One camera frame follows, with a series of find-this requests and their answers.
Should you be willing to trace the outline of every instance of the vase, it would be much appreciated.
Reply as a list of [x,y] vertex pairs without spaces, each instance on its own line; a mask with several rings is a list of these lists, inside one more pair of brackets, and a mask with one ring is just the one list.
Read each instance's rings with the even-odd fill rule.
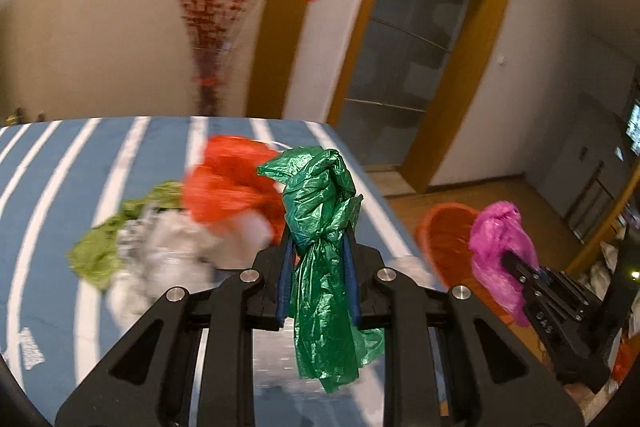
[[193,60],[196,65],[198,86],[198,115],[217,116],[220,108],[221,51],[218,48],[194,48]]

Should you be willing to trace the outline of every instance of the table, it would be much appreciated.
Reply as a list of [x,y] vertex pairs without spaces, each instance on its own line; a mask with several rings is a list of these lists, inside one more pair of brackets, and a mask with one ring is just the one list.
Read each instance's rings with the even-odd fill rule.
[[[316,144],[336,148],[364,195],[357,240],[380,250],[391,266],[414,259],[422,275],[431,277],[412,238],[325,124],[139,116],[2,128],[0,349],[50,422],[76,382],[119,338],[104,296],[79,283],[65,254],[92,225],[115,213],[121,199],[181,179],[214,134],[246,136],[279,150]],[[430,281],[440,288],[435,277]],[[382,425],[380,361],[364,368],[353,385],[327,395],[317,381],[298,378],[290,323],[278,333],[257,331],[254,345],[260,427]]]

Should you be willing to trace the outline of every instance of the trash bin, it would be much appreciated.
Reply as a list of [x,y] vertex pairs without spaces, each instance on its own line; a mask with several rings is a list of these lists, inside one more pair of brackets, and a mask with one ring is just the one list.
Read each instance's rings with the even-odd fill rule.
[[471,272],[469,233],[479,213],[462,203],[436,204],[422,218],[415,239],[422,255],[431,261],[447,288],[458,284],[467,286],[505,324],[510,324],[513,322],[511,315],[500,307]]

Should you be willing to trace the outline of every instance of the metal bolt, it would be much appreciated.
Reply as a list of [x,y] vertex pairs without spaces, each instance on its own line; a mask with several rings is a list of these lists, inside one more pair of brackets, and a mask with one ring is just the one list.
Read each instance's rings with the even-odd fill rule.
[[181,301],[184,299],[184,296],[184,289],[180,288],[180,286],[175,286],[166,293],[166,299],[171,302]]
[[256,282],[258,277],[260,277],[260,272],[254,269],[244,270],[240,274],[240,280],[242,282]]
[[391,282],[396,278],[396,272],[391,268],[380,268],[377,273],[378,279],[384,282]]
[[471,290],[466,286],[458,285],[454,286],[451,290],[451,294],[461,301],[466,301],[471,296]]

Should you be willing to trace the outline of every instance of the green plastic bag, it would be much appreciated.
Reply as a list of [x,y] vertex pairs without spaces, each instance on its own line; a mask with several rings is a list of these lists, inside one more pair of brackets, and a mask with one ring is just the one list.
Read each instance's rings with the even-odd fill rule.
[[340,244],[347,225],[356,224],[362,196],[340,154],[319,146],[287,150],[258,174],[285,185],[285,220],[301,258],[289,310],[300,377],[319,378],[332,393],[384,351],[381,330],[352,326],[344,293]]
[[180,208],[182,184],[167,181],[156,185],[151,192],[140,200],[126,200],[117,214],[89,230],[66,255],[69,267],[81,279],[86,279],[98,289],[105,291],[111,282],[111,276],[121,267],[116,252],[118,230],[129,219],[138,219],[142,208],[149,201],[155,201],[158,208]]

